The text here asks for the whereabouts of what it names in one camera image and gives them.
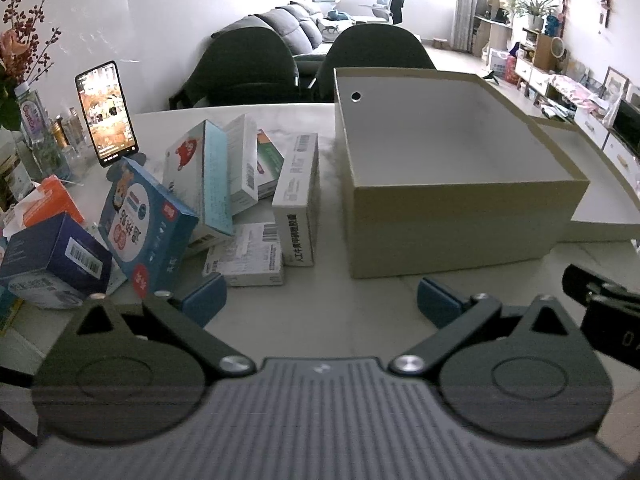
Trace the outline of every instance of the white marble tabletop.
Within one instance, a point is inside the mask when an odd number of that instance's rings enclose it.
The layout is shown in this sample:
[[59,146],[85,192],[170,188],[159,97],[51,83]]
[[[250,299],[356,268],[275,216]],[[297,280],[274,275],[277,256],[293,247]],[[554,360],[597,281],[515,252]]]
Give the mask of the white marble tabletop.
[[[267,356],[378,356],[384,364],[393,356],[431,335],[435,328],[416,306],[420,276],[352,280],[342,230],[342,205],[334,158],[335,119],[332,104],[254,105],[194,108],[142,114],[133,119],[147,168],[161,173],[165,147],[204,119],[223,126],[250,112],[279,146],[293,133],[317,132],[321,152],[321,212],[317,264],[286,267],[284,286],[232,288],[222,311],[206,330],[251,356],[258,363]],[[110,183],[106,170],[96,166],[84,186],[72,190],[88,220],[100,216]],[[269,221],[268,201],[234,218],[239,223]],[[541,260],[433,275],[463,294],[491,293],[504,303],[528,304],[540,293],[557,296],[576,322],[583,307],[562,293],[561,278],[570,264],[583,264],[634,286],[640,258],[631,243],[559,244]],[[183,280],[197,280],[202,257],[186,261]],[[113,297],[116,303],[137,303],[129,285]],[[23,308],[14,328],[46,353],[72,312]],[[601,356],[614,381],[616,398],[640,385],[640,372]]]

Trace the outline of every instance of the phone screen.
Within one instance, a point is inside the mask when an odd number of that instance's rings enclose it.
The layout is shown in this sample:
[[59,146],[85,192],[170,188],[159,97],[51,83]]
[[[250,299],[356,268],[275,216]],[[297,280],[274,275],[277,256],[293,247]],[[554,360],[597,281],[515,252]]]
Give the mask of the phone screen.
[[108,166],[137,152],[116,63],[110,61],[80,74],[76,87],[100,164]]

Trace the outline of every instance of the drawer handle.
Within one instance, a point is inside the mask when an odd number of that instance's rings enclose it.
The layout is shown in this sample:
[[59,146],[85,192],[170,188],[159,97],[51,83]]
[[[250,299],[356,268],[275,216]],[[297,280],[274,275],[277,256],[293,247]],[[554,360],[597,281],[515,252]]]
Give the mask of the drawer handle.
[[620,161],[620,164],[622,164],[622,167],[625,168],[625,170],[629,169],[629,164],[627,163],[627,161],[622,157],[622,155],[618,156],[618,160]]

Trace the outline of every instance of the ribbed gray panel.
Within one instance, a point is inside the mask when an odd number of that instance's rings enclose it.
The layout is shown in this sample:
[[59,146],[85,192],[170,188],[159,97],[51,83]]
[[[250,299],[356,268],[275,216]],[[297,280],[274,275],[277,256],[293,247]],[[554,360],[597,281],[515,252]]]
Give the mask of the ribbed gray panel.
[[427,384],[374,359],[268,360],[161,436],[111,448],[53,437],[20,466],[29,480],[613,480],[624,469],[591,439],[534,450],[469,433]]

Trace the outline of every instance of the triangular cutout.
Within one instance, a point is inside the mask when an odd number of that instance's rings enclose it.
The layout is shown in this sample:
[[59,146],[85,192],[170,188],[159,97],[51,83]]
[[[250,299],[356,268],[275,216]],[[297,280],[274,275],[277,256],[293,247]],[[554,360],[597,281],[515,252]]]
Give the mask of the triangular cutout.
[[113,325],[107,313],[101,306],[94,306],[84,318],[78,329],[78,335],[99,334],[111,332]]
[[569,335],[558,316],[556,316],[555,311],[548,306],[540,309],[532,330],[542,334]]

